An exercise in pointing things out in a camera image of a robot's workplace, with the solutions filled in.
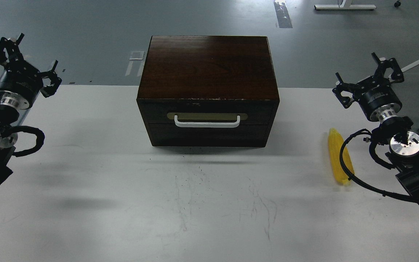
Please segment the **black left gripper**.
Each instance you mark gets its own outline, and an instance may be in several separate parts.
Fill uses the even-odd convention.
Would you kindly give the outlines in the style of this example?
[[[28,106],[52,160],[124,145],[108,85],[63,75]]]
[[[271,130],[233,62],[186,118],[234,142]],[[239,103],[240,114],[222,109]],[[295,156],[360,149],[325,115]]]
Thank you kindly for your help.
[[[45,97],[53,96],[63,81],[56,73],[59,61],[54,61],[52,68],[40,72],[29,62],[24,61],[19,45],[24,38],[21,33],[17,39],[0,38],[0,66],[4,71],[0,77],[0,99],[5,92],[21,96],[27,103],[23,109],[33,106],[39,92]],[[42,79],[49,79],[49,85],[43,85]]]

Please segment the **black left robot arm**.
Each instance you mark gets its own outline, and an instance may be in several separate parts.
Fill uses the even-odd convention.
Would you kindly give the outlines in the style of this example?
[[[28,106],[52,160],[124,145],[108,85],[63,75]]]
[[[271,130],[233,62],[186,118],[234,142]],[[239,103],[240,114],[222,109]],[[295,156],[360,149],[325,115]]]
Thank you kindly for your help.
[[[11,157],[33,154],[44,144],[42,130],[16,125],[20,111],[30,109],[39,94],[53,96],[62,82],[55,71],[58,61],[41,72],[25,60],[19,49],[23,37],[0,38],[0,185],[13,173],[7,166]]]

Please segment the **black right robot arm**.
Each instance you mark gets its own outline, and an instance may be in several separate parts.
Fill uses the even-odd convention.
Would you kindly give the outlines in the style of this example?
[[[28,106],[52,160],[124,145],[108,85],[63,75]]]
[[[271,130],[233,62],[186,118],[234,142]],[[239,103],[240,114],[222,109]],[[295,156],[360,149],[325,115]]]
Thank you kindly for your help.
[[[366,119],[378,122],[379,126],[372,131],[356,131],[347,139],[342,139],[335,129],[330,129],[328,153],[333,175],[342,185],[353,181],[384,197],[419,205],[419,129],[412,130],[414,123],[409,117],[398,116],[402,103],[391,88],[394,83],[402,83],[403,73],[419,65],[419,61],[401,68],[395,58],[379,58],[375,53],[371,56],[377,63],[377,69],[371,76],[358,83],[346,83],[336,73],[338,81],[332,92],[345,109],[354,102],[358,103]],[[405,195],[371,186],[354,174],[346,146],[360,135],[369,144],[368,152],[375,163],[398,171],[396,178],[405,189]]]

